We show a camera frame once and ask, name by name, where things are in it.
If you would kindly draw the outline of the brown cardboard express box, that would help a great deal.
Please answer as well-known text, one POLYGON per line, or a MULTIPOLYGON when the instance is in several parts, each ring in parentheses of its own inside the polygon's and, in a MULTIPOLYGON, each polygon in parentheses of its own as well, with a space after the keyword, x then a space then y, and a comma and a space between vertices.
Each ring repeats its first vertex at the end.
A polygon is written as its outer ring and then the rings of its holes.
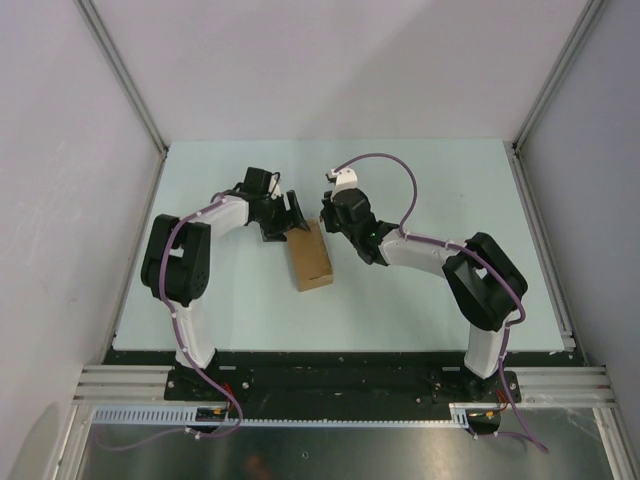
POLYGON ((287 233, 287 244, 299 292, 330 285, 334 280, 321 225, 314 219, 308 219, 307 224, 309 230, 292 229, 287 233))

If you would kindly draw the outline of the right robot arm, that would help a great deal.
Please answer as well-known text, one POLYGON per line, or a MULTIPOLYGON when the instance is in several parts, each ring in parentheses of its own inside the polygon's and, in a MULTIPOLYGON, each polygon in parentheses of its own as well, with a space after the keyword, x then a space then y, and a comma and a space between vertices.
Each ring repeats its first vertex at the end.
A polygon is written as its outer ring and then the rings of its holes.
POLYGON ((504 373, 509 329, 523 322, 528 283, 490 235, 476 233, 464 244, 403 233, 399 225, 378 220, 358 188, 327 191, 321 219, 326 231, 349 240, 368 265, 407 267, 446 280, 463 317, 470 323, 463 393, 484 401, 504 373))

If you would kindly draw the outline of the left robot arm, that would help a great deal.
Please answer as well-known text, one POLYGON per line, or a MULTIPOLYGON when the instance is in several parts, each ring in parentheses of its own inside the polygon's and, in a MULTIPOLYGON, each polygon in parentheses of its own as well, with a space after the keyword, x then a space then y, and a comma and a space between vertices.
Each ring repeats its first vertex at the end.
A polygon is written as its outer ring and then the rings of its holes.
POLYGON ((214 194, 197 211, 183 218, 161 214, 153 221, 141 281, 170 311, 176 360, 192 368, 185 385, 199 399, 214 397, 221 387, 220 374, 208 367, 216 347, 201 302, 210 278, 212 242, 252 223, 265 242, 284 242, 294 229, 310 230, 295 192, 282 192, 280 179, 278 172, 249 167, 241 182, 214 194))

